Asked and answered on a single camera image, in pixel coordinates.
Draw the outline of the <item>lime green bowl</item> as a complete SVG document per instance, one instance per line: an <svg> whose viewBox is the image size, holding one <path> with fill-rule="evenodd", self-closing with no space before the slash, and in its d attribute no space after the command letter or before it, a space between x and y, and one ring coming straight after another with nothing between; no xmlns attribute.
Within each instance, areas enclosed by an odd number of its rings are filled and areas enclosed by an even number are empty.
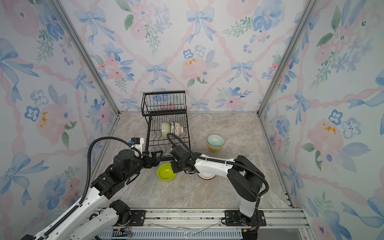
<svg viewBox="0 0 384 240"><path fill-rule="evenodd" d="M157 170L157 176L164 182L172 181L176 174L172 170L171 163L162 164Z"/></svg>

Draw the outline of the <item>orange white bowl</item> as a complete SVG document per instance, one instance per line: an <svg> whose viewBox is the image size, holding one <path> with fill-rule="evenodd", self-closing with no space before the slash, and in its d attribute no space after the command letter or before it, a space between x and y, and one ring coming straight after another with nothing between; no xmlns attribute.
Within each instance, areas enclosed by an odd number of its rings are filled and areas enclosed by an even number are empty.
<svg viewBox="0 0 384 240"><path fill-rule="evenodd" d="M211 180L213 179L216 175L215 174L211 174L211 173L198 173L199 177L203 180Z"/></svg>

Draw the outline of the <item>white maroon patterned bowl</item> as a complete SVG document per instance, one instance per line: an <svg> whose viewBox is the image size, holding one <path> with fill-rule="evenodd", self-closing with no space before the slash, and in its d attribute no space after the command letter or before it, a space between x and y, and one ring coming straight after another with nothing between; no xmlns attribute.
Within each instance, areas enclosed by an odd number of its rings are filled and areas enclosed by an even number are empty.
<svg viewBox="0 0 384 240"><path fill-rule="evenodd" d="M182 125L179 125L179 136L181 136L184 133L184 127Z"/></svg>

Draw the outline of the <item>blue yellow patterned bowl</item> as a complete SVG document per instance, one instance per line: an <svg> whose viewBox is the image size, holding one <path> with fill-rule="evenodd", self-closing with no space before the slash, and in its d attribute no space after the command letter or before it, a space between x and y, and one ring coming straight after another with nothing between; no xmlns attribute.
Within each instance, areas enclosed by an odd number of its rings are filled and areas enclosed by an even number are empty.
<svg viewBox="0 0 384 240"><path fill-rule="evenodd" d="M181 134L181 125L178 122L171 122L171 133L177 137Z"/></svg>

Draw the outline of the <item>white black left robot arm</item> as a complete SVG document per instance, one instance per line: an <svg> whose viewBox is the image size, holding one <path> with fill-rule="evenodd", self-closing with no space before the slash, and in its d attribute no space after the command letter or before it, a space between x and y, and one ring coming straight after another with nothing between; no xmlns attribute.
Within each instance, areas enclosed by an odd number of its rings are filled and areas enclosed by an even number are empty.
<svg viewBox="0 0 384 240"><path fill-rule="evenodd" d="M120 151L110 165L100 174L81 198L45 229L33 235L25 235L23 240L69 240L81 223L101 204L110 200L117 192L132 182L142 169L159 165L163 151L144 152L141 157L131 149Z"/></svg>

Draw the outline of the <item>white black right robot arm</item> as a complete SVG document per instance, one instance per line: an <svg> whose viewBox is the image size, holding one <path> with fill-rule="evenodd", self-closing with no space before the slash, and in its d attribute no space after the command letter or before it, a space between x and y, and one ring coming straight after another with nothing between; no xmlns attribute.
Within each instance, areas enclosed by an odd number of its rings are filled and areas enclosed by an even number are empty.
<svg viewBox="0 0 384 240"><path fill-rule="evenodd" d="M220 176L230 181L241 203L235 216L227 218L227 225L258 226L258 207L261 197L269 191L269 184L265 175L246 157L239 155L229 160L210 158L180 145L174 145L171 155L174 158L171 167L175 174L198 174L203 179Z"/></svg>

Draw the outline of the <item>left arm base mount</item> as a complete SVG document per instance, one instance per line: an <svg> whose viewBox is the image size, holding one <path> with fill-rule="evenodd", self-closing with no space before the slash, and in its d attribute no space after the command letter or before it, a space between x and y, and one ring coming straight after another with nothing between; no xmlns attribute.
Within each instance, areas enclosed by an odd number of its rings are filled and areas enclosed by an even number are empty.
<svg viewBox="0 0 384 240"><path fill-rule="evenodd" d="M147 211L145 210L129 210L118 214L117 223L114 226L133 226L143 227Z"/></svg>

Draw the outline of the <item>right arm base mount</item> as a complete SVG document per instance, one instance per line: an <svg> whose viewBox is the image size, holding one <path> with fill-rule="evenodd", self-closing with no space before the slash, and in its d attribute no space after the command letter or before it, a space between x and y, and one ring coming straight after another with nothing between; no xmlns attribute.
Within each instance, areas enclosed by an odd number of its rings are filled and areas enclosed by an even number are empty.
<svg viewBox="0 0 384 240"><path fill-rule="evenodd" d="M252 217L247 217L239 210L225 210L222 224L227 227L265 227L267 225L264 212L256 209Z"/></svg>

